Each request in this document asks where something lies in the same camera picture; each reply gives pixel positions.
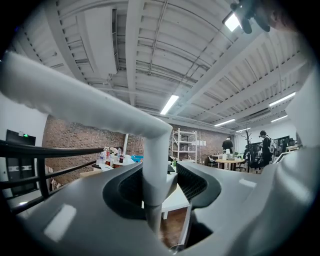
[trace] white table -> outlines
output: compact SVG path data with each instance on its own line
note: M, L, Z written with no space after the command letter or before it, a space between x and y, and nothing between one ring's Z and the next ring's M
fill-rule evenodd
M170 180L174 178L174 174L167 174L166 180ZM179 184L176 185L175 191L172 192L171 195L167 197L166 200L162 203L162 218L166 220L168 218L168 212L178 210L181 208L188 207L189 201L186 198L185 194L182 192Z

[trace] black handrail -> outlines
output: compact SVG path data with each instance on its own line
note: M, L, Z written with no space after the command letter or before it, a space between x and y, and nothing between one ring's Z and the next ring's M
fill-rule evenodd
M84 164L81 164L81 165L78 165L78 166L70 167L70 168L67 168L67 169L58 170L58 171L55 171L55 172L50 172L47 175L45 175L45 178L48 179L48 178L53 178L53 177L56 177L56 176L59 176L59 175L62 175L62 174L67 174L67 173L70 173L72 171L78 170L80 168L93 165L95 163L96 163L96 160L90 161L90 162L87 162L87 163L84 163Z
M0 140L0 157L3 158L63 158L95 154L103 150L103 148L47 148Z
M19 205L17 207L12 208L11 212L15 215L22 213L23 211L28 210L29 208L43 202L44 200L45 200L45 198L43 196L39 196L29 202L26 202L25 204L22 204L22 205Z
M39 182L39 188L41 196L35 198L23 205L19 205L11 209L13 214L19 214L40 202L46 200L48 197L57 193L63 189L66 185L55 189L54 191L48 191L47 179L53 178L62 174L67 174L80 168L94 164L96 161L90 161L78 166L69 167L56 172L46 174L45 171L45 158L61 158L61 157L74 157L82 155L90 155L100 153L103 148L85 148L85 149L73 149L73 148L45 148L39 146L21 145L13 142L0 140L0 157L4 158L32 158L37 159L37 172L38 176L23 178L15 181L2 181L0 182L0 189L10 189L16 186L21 186L29 183Z
M67 168L67 169L63 169L63 170L58 170L58 171L55 171L55 172L47 173L45 175L45 179L49 179L49 178L53 178L53 177L56 177L56 176L59 176L59 175L62 175L62 174L70 173L70 172L75 171L77 169L81 169L83 167L93 165L95 162L96 161L90 161L90 162L87 162L87 163L84 163L84 164L81 164L81 165L77 165L77 166L74 166L74 167L70 167L70 168ZM29 184L29 183L35 183L35 182L38 182L38 181L40 181L40 177L39 176L29 177L29 178L22 178L22 179L18 179L18 180L15 180L15 181L1 181L0 182L0 189L1 190L11 189L13 187L17 187L17 186L21 186L21 185L25 185L25 184Z

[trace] ventilation grille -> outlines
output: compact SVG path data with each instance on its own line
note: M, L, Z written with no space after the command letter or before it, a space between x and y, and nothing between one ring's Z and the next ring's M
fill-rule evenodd
M259 120L259 119L262 119L262 118L265 118L265 117L269 116L270 114L271 114L271 111L267 107L267 108L265 108L263 110L260 110L260 111L258 111L256 113L253 113L253 114L249 115L248 119L250 121Z
M178 184L189 202L206 190L208 184L204 178L194 174L181 165L177 165L177 173Z
M142 168L124 179L119 185L119 192L122 198L141 207L142 192Z

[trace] man in black jacket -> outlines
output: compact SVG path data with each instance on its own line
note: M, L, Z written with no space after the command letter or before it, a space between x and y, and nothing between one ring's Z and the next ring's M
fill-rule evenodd
M266 166L266 165L270 164L271 157L272 157L272 153L270 152L271 139L264 130L260 131L260 137L263 138L263 141L262 141L263 164L262 164L262 166Z
M230 154L233 153L232 148L234 147L231 136L227 137L226 140L222 143L223 150L230 150Z

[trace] blue container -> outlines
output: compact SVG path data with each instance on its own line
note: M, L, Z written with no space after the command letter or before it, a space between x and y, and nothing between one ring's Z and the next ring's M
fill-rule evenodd
M144 159L143 155L132 155L131 159L133 161L135 161L136 163L140 163L142 161L142 159Z

